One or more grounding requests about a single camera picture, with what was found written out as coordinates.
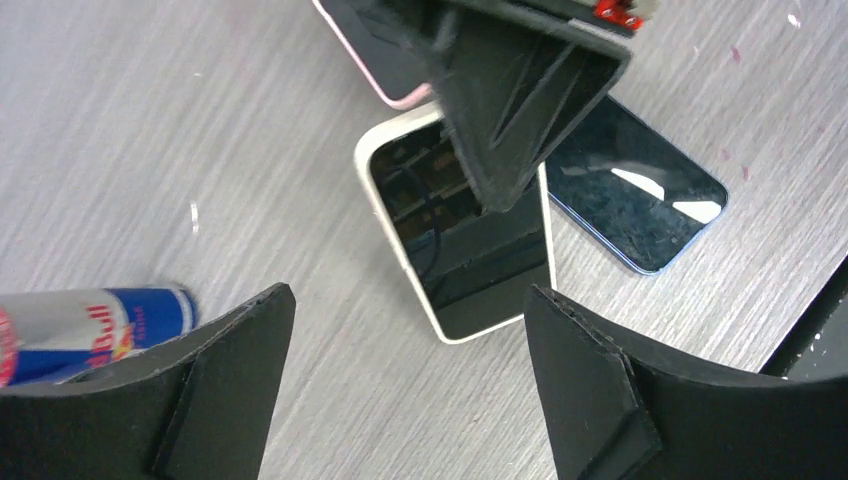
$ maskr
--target pink smartphone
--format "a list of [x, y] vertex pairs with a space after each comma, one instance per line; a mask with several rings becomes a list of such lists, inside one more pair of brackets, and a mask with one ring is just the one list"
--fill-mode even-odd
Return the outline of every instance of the pink smartphone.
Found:
[[401, 48], [396, 32], [369, 15], [368, 0], [312, 0], [312, 3], [387, 105], [408, 110], [430, 95], [422, 66]]

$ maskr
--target red bull can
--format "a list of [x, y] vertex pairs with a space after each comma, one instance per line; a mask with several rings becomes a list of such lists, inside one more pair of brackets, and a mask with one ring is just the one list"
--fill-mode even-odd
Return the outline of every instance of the red bull can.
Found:
[[0, 295], [0, 387], [69, 378], [196, 326], [179, 287]]

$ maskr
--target pink phone edge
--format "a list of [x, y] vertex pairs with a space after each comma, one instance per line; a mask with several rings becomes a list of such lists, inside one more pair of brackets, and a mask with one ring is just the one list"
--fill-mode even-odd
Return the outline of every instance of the pink phone edge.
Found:
[[430, 84], [422, 83], [406, 97], [403, 97], [398, 100], [393, 100], [389, 98], [388, 95], [386, 95], [386, 93], [383, 91], [383, 89], [380, 88], [380, 84], [377, 83], [377, 80], [374, 79], [374, 76], [371, 75], [371, 72], [368, 71], [368, 67], [365, 66], [365, 62], [363, 62], [362, 59], [359, 58], [359, 54], [356, 53], [356, 50], [354, 50], [350, 42], [347, 41], [347, 38], [345, 38], [341, 29], [339, 29], [339, 27], [336, 25], [336, 22], [333, 20], [333, 17], [331, 17], [330, 14], [327, 13], [327, 11], [324, 9], [324, 6], [321, 5], [321, 1], [312, 0], [312, 4], [315, 5], [315, 8], [318, 10], [318, 13], [320, 13], [321, 16], [324, 17], [324, 20], [327, 22], [328, 25], [330, 25], [330, 28], [333, 29], [333, 32], [336, 33], [336, 37], [338, 37], [339, 41], [342, 42], [342, 45], [344, 45], [345, 50], [347, 50], [347, 53], [351, 56], [351, 58], [353, 58], [353, 61], [362, 71], [362, 74], [365, 75], [366, 80], [368, 80], [368, 83], [371, 84], [371, 88], [373, 88], [374, 91], [377, 92], [377, 95], [380, 97], [380, 100], [382, 100], [386, 105], [394, 108], [395, 110], [408, 110], [414, 107], [415, 105], [421, 103], [425, 98], [430, 95]]

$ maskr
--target table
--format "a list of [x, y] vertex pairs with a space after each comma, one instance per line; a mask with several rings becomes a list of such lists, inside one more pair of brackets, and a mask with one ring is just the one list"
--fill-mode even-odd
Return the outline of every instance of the table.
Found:
[[[721, 179], [730, 206], [656, 278], [555, 212], [559, 285], [753, 370], [848, 252], [848, 7], [683, 3], [627, 43], [613, 95]], [[1, 13], [0, 291], [179, 281], [210, 319], [289, 282], [299, 307], [262, 478], [554, 477], [521, 325], [448, 347], [416, 306], [352, 163], [394, 112], [309, 2]]]

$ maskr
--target blue smartphone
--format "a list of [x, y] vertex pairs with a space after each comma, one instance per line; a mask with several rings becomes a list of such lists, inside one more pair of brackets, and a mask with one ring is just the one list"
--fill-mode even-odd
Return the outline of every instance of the blue smartphone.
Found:
[[727, 206], [727, 189], [604, 97], [545, 161], [548, 192], [634, 271], [661, 272]]

